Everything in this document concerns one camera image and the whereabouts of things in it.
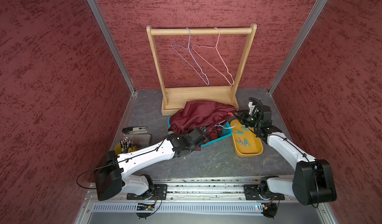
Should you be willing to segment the red black plaid shirt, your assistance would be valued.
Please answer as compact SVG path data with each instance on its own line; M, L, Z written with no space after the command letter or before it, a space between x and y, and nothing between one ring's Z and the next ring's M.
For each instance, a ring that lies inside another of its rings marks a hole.
M209 140L215 140L222 135L222 127L214 126L207 132L207 138Z

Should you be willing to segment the maroon satin shirt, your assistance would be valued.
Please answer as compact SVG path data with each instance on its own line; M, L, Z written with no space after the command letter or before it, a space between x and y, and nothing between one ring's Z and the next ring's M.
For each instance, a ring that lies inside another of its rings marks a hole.
M228 121L231 117L228 113L234 111L234 106L216 101L190 101L170 117L170 125L175 128L175 133L183 133L201 126L211 127Z

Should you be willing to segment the pink wire hanger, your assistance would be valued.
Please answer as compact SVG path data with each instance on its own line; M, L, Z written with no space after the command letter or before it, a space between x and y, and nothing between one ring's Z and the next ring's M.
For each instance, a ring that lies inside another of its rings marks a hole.
M230 86L233 86L235 84L233 75L231 74L228 65L218 50L220 30L217 27L215 27L214 30L218 32L218 35L213 46L192 45L192 50L203 62L205 62L216 73L223 77Z

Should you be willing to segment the blue wire hanger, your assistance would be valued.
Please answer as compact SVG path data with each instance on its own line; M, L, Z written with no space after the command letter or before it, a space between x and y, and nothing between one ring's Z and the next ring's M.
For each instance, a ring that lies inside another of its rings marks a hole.
M215 125L215 127L221 127L223 129L233 129L236 127L236 125L230 126L229 122L221 122L221 123L218 123L217 125Z
M203 83L206 86L210 85L210 80L208 76L204 73L202 67L199 65L199 63L196 61L194 55L191 52L191 30L189 28L186 28L188 30L189 38L188 38L188 43L186 47L183 47L179 44L171 42L170 46L173 49L173 51L183 60L185 61L194 71L195 73L199 76L199 78L203 81ZM187 60L181 53L178 51L178 49L182 49L187 51L187 54L191 57L193 64L189 60Z

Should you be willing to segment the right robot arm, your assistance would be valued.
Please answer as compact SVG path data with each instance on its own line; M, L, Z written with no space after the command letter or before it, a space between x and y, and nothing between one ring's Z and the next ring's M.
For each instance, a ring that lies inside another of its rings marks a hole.
M276 194L282 194L295 197L304 206L336 201L330 163L315 158L288 139L273 125L269 107L258 104L252 111L235 111L233 115L240 124L276 150L294 170L292 179L262 177L258 186L262 199L269 200Z

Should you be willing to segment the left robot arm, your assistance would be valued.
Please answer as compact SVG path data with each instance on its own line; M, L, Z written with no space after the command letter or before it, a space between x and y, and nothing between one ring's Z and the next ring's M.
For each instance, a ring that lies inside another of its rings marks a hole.
M99 201L119 193L150 196L154 192L148 175L135 172L155 163L183 157L208 141L207 128L194 128L185 134L170 134L162 142L131 153L107 152L94 169L95 188Z

